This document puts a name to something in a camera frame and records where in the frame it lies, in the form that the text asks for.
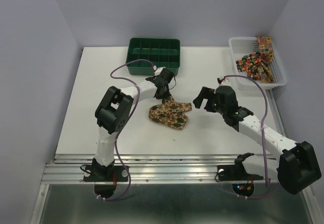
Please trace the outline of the paisley patterned tie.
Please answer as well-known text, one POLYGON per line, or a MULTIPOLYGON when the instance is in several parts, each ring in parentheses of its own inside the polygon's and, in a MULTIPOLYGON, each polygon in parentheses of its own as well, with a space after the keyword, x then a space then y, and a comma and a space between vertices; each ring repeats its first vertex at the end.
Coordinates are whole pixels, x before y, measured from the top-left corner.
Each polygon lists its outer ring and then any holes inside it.
POLYGON ((148 118, 152 122, 182 130, 188 121, 186 112, 191 110, 191 103, 180 103, 173 96, 169 96, 162 99, 160 104, 150 107, 148 118))

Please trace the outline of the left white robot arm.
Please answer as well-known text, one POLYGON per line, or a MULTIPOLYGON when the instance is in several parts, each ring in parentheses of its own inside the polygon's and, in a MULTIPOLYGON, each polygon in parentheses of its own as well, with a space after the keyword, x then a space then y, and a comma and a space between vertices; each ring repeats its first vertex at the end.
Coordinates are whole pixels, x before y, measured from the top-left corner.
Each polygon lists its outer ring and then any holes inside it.
POLYGON ((109 87, 95 111, 98 125, 97 151, 91 164, 80 167, 85 182, 112 181, 118 136, 139 102, 151 98, 165 99, 171 95, 169 83, 175 74, 165 67, 153 67, 153 70, 154 76, 144 79, 141 83, 110 75, 113 79, 125 80, 132 85, 124 88, 109 87))

